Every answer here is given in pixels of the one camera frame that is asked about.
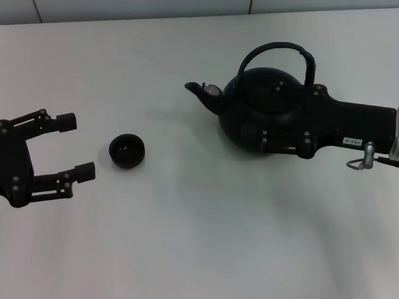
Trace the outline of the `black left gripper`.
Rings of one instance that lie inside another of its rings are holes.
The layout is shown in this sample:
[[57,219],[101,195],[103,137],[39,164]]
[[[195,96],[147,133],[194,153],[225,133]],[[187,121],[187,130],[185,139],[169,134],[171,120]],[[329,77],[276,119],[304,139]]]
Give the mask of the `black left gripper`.
[[77,165],[56,174],[34,176],[26,140],[50,132],[77,129],[76,115],[67,113],[52,118],[46,109],[20,116],[11,121],[0,120],[0,196],[14,208],[30,202],[71,198],[73,183],[96,178],[93,162]]

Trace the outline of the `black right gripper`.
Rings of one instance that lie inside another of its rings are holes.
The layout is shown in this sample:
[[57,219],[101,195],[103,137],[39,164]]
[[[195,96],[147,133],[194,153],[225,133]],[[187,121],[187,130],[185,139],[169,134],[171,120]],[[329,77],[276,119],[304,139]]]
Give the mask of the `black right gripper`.
[[299,128],[246,125],[242,146],[254,152],[297,153],[310,159],[326,146],[363,151],[372,143],[376,153],[388,154],[396,135],[396,110],[345,103],[330,97],[326,86],[305,86],[298,80],[278,78],[277,93],[302,93]]

